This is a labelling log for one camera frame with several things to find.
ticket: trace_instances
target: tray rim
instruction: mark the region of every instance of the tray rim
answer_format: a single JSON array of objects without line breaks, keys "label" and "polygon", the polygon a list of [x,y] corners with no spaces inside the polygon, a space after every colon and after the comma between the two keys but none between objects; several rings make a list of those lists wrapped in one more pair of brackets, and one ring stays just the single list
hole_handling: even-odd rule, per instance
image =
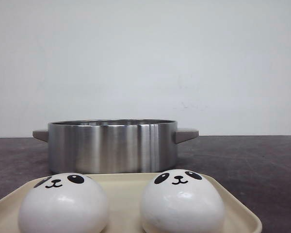
[{"label": "tray rim", "polygon": [[[144,176],[144,175],[157,175],[157,174],[160,174],[160,172],[143,172],[143,173],[106,173],[106,174],[84,174],[84,175],[89,175],[89,176],[118,176],[118,175],[124,175],[124,176]],[[256,222],[257,224],[257,228],[255,229],[255,231],[253,231],[252,233],[261,233],[262,232],[262,222],[261,220],[259,219],[259,217],[253,213],[247,206],[245,206],[240,200],[238,200],[233,194],[231,194],[226,188],[224,188],[216,179],[214,179],[213,177],[211,176],[208,176],[208,175],[205,175],[205,174],[202,174],[200,173],[201,175],[205,176],[208,180],[213,180],[214,182],[216,182],[216,184],[221,187],[222,189],[224,189],[227,194],[233,198],[233,200],[235,202],[237,202],[239,205],[241,205],[244,210],[254,219],[254,221]],[[37,178],[37,179],[34,179],[34,180],[31,180],[31,181],[28,181],[26,183],[24,183],[22,186],[20,186],[19,188],[15,189],[13,192],[9,193],[8,195],[6,195],[5,197],[1,198],[0,199],[0,203],[5,201],[5,199],[9,198],[11,195],[13,195],[15,192],[17,192],[19,189],[21,189],[23,186],[29,184],[29,183],[33,183],[33,182],[36,182],[40,179],[43,179],[45,177],[40,177],[40,178]]]}]

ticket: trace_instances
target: wall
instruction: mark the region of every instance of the wall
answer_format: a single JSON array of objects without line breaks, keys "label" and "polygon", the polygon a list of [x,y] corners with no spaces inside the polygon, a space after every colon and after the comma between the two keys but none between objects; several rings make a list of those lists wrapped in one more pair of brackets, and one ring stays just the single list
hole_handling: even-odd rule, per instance
[{"label": "wall", "polygon": [[86,118],[291,134],[291,0],[0,0],[0,137]]}]

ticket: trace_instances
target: pot rim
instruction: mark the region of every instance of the pot rim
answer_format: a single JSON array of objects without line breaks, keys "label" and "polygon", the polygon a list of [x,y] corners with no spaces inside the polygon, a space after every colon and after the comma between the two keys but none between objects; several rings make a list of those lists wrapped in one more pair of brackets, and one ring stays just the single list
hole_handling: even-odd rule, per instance
[{"label": "pot rim", "polygon": [[50,122],[49,125],[92,127],[92,126],[163,125],[171,123],[177,123],[177,121],[166,119],[94,119],[94,120],[87,119],[87,120],[55,121]]}]

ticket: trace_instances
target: panda mouth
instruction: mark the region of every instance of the panda mouth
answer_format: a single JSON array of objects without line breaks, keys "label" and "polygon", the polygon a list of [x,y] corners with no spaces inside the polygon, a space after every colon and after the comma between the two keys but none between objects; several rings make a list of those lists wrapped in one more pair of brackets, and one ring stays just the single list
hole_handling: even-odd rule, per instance
[{"label": "panda mouth", "polygon": [[187,183],[187,182],[188,182],[188,181],[182,182],[181,180],[178,180],[178,183],[174,183],[174,182],[172,182],[172,184],[177,185],[177,184],[180,184],[180,183]]},{"label": "panda mouth", "polygon": [[52,188],[52,187],[54,187],[54,188],[58,188],[58,187],[61,187],[61,186],[63,186],[62,184],[60,184],[60,185],[56,185],[55,183],[52,185],[52,186],[45,186],[45,188]]}]

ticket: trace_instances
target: panda face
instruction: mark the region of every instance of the panda face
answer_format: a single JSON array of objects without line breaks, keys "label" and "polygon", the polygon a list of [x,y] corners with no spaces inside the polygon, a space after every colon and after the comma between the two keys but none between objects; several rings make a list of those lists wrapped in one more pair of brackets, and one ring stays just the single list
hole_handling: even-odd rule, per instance
[{"label": "panda face", "polygon": [[175,169],[175,170],[170,170],[167,171],[161,175],[159,175],[155,180],[154,184],[161,184],[165,181],[169,181],[169,183],[173,185],[179,185],[179,184],[186,184],[189,181],[190,182],[196,182],[199,180],[202,180],[203,178],[197,174],[196,172],[193,171],[187,171],[187,170],[180,170],[180,169]]},{"label": "panda face", "polygon": [[140,214],[147,233],[219,233],[225,208],[203,175],[173,169],[157,175],[144,188]]},{"label": "panda face", "polygon": [[63,173],[33,185],[21,204],[18,225],[22,233],[98,233],[108,215],[108,198],[99,183]]},{"label": "panda face", "polygon": [[63,185],[82,184],[85,179],[90,179],[87,176],[73,173],[63,173],[54,176],[49,176],[38,182],[34,188],[43,187],[46,189],[59,188]]}]

